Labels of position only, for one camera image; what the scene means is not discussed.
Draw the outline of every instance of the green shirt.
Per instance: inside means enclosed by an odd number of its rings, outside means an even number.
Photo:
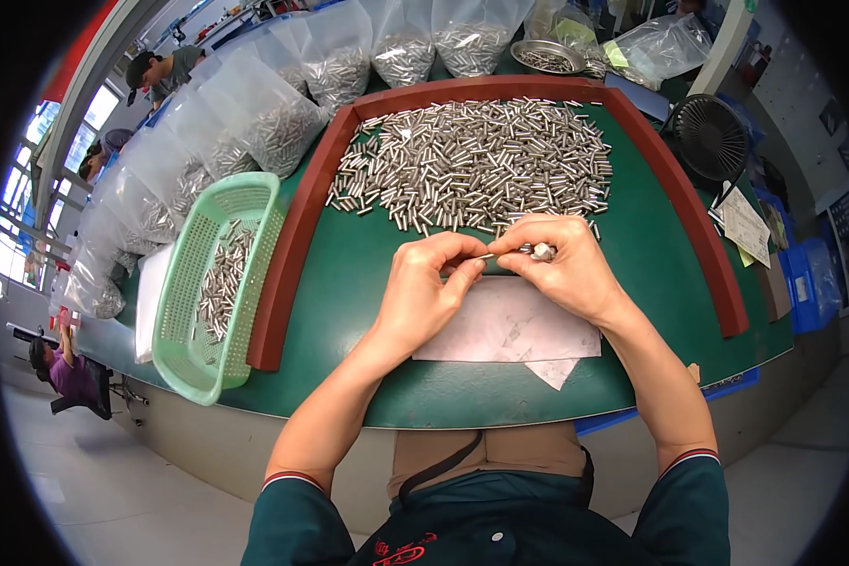
[[[281,564],[729,564],[724,470],[691,450],[657,480],[630,537],[572,504],[579,480],[475,472],[414,492],[355,552],[337,508],[303,474],[268,478],[242,566]]]
[[[173,51],[170,57],[173,58],[173,68],[170,69],[170,74],[161,79],[158,84],[152,86],[148,93],[148,99],[152,102],[165,99],[184,83],[189,82],[192,78],[189,74],[195,68],[198,58],[204,57],[204,49],[187,45]]]

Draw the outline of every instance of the perforated basket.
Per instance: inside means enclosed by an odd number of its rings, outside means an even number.
[[[251,326],[274,245],[286,217],[279,203],[280,179],[272,173],[228,176],[204,190],[176,241],[166,272],[154,327],[154,363],[170,388],[199,405],[212,405],[222,390],[249,377],[245,363]],[[214,265],[217,243],[230,221],[254,232],[229,331],[221,342],[196,317],[205,273]]]

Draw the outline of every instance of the khaki pants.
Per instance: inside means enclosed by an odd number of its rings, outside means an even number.
[[[393,475],[386,494],[393,499],[409,477],[475,439],[474,430],[400,430],[396,432]],[[571,420],[489,428],[484,439],[463,462],[449,472],[422,483],[413,491],[477,470],[514,470],[581,477],[585,453],[578,445]]]

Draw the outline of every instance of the black office chair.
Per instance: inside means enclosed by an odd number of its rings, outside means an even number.
[[[124,375],[123,380],[120,383],[111,384],[110,377],[113,375],[113,370],[100,365],[93,359],[86,358],[86,360],[86,366],[88,367],[92,378],[95,379],[95,382],[98,385],[98,403],[89,403],[87,401],[61,397],[58,400],[50,402],[51,413],[56,415],[57,413],[65,411],[71,407],[87,407],[91,409],[91,412],[95,415],[100,416],[104,420],[110,420],[113,416],[113,412],[110,410],[111,391],[124,399],[126,412],[129,412],[129,403],[132,401],[137,401],[145,407],[149,406],[150,402],[146,397],[137,395],[129,388],[128,376]],[[132,418],[132,422],[135,423],[136,426],[145,424],[140,418]]]

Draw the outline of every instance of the metal bowl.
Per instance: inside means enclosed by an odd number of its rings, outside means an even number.
[[[547,53],[553,53],[554,55],[559,55],[561,57],[565,57],[568,62],[572,64],[573,70],[568,73],[558,73],[556,71],[545,71],[544,69],[540,69],[531,65],[527,62],[522,61],[521,53],[526,51],[543,51]],[[529,73],[532,74],[554,74],[558,76],[569,76],[573,74],[579,74],[582,71],[585,71],[585,58],[579,55],[576,51],[572,51],[566,45],[561,45],[556,42],[549,42],[544,39],[523,39],[520,42],[515,42],[509,46],[509,53],[512,55],[513,59],[518,62],[521,62],[522,65],[528,70]]]

